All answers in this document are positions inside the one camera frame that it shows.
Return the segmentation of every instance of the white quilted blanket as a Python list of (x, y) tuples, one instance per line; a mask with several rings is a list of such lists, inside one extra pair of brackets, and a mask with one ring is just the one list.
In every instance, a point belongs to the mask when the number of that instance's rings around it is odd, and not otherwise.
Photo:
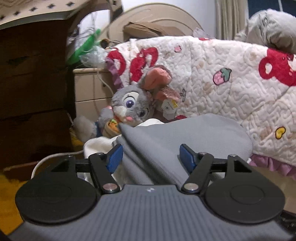
[(294, 55), (193, 37), (132, 39), (114, 51), (124, 86), (162, 64), (172, 73), (171, 87), (183, 97), (178, 115), (214, 113), (235, 119), (254, 138), (255, 154), (296, 166)]

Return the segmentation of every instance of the curtain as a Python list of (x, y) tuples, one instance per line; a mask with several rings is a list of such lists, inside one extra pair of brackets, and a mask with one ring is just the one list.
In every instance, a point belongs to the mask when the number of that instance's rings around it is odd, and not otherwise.
[(216, 0), (217, 38), (232, 40), (249, 18), (247, 0)]

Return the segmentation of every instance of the gray bunny plush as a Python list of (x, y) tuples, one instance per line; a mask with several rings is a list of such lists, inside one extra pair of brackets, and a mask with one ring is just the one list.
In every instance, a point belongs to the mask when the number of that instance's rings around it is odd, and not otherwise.
[(84, 116), (75, 118), (73, 128), (82, 142), (105, 136), (112, 138), (120, 134), (118, 123), (137, 126), (153, 116), (156, 100), (173, 99), (179, 102), (180, 95), (170, 87), (171, 73), (162, 65), (151, 68), (135, 85), (118, 90), (111, 106), (101, 110), (98, 121), (93, 123)]

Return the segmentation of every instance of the metal bolt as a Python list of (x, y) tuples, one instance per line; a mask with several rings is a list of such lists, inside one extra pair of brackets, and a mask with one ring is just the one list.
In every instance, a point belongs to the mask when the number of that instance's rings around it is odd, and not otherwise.
[(103, 189), (106, 191), (114, 191), (117, 189), (117, 185), (115, 183), (106, 183), (103, 185)]
[(198, 185), (195, 183), (186, 183), (184, 188), (188, 191), (196, 191), (198, 189)]

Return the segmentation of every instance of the yellow wooden floor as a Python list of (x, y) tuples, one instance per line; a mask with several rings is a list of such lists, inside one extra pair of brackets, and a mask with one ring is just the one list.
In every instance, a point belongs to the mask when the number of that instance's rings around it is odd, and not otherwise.
[(0, 229), (9, 234), (21, 223), (22, 218), (15, 206), (15, 194), (25, 182), (7, 180), (0, 174)]

